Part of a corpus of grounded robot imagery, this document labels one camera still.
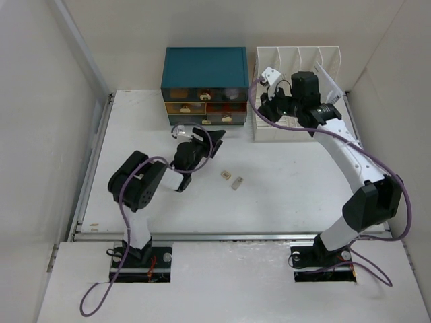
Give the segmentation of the small yellow eraser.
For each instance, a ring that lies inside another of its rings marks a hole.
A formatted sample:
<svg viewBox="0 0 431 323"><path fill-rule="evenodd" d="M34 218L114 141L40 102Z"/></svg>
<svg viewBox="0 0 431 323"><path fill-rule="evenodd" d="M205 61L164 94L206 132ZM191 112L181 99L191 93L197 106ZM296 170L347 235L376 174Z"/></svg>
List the small yellow eraser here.
<svg viewBox="0 0 431 323"><path fill-rule="evenodd" d="M231 178L231 173L229 173L228 171L223 171L221 173L221 176L225 179L225 180L229 180Z"/></svg>

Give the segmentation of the white spiral manual booklet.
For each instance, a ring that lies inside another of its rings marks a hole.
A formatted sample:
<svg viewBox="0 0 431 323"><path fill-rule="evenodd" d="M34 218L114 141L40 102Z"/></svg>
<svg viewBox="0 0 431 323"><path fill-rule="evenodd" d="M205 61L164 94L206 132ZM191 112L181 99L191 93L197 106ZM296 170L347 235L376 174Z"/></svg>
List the white spiral manual booklet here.
<svg viewBox="0 0 431 323"><path fill-rule="evenodd" d="M321 102L335 105L343 97L344 92L317 61L314 63L312 71L318 77Z"/></svg>

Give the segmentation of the silver staple box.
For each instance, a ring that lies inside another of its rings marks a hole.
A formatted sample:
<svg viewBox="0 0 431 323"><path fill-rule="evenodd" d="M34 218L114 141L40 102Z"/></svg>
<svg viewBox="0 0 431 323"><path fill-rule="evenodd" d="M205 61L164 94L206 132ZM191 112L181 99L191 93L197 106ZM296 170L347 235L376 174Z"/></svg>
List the silver staple box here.
<svg viewBox="0 0 431 323"><path fill-rule="evenodd" d="M244 182L244 179L242 177L240 176L237 177L231 185L232 190L237 190L243 182Z"/></svg>

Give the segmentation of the teal drawer organizer box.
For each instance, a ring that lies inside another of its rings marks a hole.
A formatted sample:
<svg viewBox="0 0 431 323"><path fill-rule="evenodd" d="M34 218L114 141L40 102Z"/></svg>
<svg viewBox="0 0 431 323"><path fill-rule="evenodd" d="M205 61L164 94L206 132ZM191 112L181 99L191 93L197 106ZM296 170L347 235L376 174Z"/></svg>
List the teal drawer organizer box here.
<svg viewBox="0 0 431 323"><path fill-rule="evenodd" d="M248 63L244 47L168 47L160 90L171 125L244 125L248 114ZM223 96L241 90L239 99Z"/></svg>

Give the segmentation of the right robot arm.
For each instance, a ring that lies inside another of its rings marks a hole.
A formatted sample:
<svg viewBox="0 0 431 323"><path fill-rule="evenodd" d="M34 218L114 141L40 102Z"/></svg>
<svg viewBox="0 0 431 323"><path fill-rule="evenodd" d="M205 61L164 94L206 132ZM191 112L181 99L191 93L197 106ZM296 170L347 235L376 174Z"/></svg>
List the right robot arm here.
<svg viewBox="0 0 431 323"><path fill-rule="evenodd" d="M312 260L326 265L337 252L371 226L395 216L401 199L401 184L364 152L347 129L341 113L332 103L322 103L319 78L312 71L291 76L290 94L279 87L282 74L268 67L257 80L261 94L257 114L275 126L283 116L295 118L333 158L345 176L353 195L342 208L341 217L314 239Z"/></svg>

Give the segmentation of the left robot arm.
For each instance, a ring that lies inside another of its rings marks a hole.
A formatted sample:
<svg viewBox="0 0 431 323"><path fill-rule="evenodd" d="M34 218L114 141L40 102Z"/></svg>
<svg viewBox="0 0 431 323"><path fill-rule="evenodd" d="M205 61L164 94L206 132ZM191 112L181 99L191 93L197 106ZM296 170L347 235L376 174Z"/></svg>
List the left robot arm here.
<svg viewBox="0 0 431 323"><path fill-rule="evenodd" d="M183 192L191 183L192 173L215 157L225 134L225 130L209 131L194 124L188 135L185 126L177 124L171 129L172 138L178 141L171 162L134 151L112 175L108 191L118 203L125 222L122 240L125 260L138 267L150 261L152 235L143 209L149 205L159 186Z"/></svg>

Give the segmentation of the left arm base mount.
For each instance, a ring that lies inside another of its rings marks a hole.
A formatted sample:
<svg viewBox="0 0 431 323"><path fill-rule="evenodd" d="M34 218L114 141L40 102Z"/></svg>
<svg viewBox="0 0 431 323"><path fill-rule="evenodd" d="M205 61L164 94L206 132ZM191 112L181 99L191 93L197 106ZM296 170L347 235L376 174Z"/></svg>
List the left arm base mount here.
<svg viewBox="0 0 431 323"><path fill-rule="evenodd" d="M117 283L169 283L173 258L172 245L154 244L151 240L143 250L130 247L124 264L116 278L123 259L126 242L115 243L106 254L111 257L109 281Z"/></svg>

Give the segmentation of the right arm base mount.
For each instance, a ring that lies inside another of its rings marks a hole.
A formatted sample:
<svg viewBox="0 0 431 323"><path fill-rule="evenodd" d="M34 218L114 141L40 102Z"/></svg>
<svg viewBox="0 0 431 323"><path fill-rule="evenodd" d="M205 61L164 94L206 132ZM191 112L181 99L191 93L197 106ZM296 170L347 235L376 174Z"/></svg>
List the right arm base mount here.
<svg viewBox="0 0 431 323"><path fill-rule="evenodd" d="M356 282L347 246L327 251L320 239L292 242L288 263L294 270L296 283Z"/></svg>

